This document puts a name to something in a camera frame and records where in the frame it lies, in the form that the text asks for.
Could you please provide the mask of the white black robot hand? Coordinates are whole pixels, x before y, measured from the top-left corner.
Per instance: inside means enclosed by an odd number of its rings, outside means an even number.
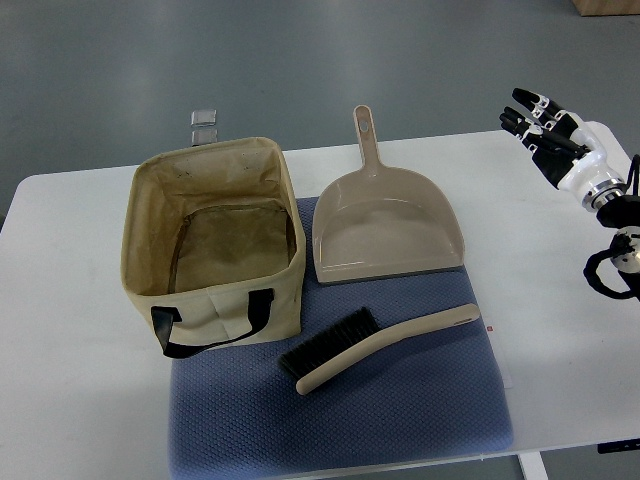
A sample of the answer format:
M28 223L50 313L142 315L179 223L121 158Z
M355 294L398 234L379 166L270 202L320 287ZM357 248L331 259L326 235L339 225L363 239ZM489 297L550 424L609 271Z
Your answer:
M601 140L582 118L539 93L516 88L512 98L528 112L505 107L501 127L516 137L546 180L590 212L622 196L626 183L607 162Z

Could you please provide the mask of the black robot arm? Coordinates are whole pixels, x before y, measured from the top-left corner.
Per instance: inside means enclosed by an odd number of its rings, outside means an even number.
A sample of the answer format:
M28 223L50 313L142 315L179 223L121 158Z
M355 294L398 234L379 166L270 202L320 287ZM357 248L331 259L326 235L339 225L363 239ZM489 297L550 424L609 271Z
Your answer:
M589 286L616 300L639 299L639 155L632 160L626 191L605 203L596 214L600 224L616 230L607 249L592 254L583 269ZM616 291L605 285L598 274L600 264L609 260L627 285Z

